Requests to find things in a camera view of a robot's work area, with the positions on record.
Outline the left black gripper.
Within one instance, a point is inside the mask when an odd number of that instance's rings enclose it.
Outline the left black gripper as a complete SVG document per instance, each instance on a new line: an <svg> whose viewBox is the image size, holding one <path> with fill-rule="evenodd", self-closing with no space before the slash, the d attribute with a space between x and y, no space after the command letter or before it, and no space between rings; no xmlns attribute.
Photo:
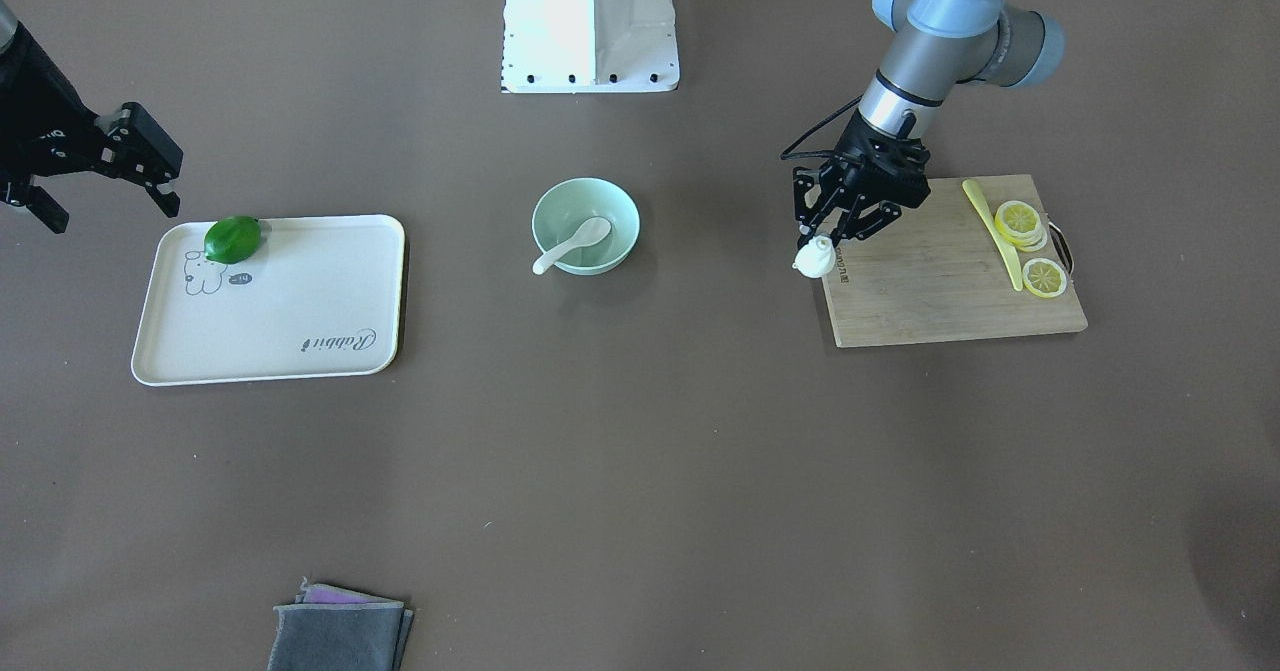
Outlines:
<svg viewBox="0 0 1280 671"><path fill-rule="evenodd" d="M828 233L832 245L865 241L896 222L902 215L900 206L919 207L931 193L925 175L929 159L919 140L884 134L861 111L854 111L833 156L820 166L820 187L796 188L796 247L819 236L820 225L837 210L840 219ZM859 193L877 205L858 201L852 206Z"/></svg>

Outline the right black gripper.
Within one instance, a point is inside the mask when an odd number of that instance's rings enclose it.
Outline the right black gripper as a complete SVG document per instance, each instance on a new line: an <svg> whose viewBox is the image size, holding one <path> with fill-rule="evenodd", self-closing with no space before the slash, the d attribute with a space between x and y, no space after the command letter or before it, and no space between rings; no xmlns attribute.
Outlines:
<svg viewBox="0 0 1280 671"><path fill-rule="evenodd" d="M29 175L90 172L108 138L110 175L140 184L165 216L177 216L174 184L184 152L141 102L123 102L96 119L44 47L18 20L3 23L3 201L27 209L61 234L69 213Z"/></svg>

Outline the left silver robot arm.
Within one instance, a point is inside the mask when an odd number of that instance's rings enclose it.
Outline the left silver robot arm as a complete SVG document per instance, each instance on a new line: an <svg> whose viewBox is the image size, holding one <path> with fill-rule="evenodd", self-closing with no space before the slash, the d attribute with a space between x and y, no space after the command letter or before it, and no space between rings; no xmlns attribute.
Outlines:
<svg viewBox="0 0 1280 671"><path fill-rule="evenodd" d="M895 33L867 91L818 169L794 170L797 246L831 214L832 245L876 234L919 207L931 184L922 142L951 90L964 85L1025 88L1048 79L1065 51L1060 24L1006 0L872 0Z"/></svg>

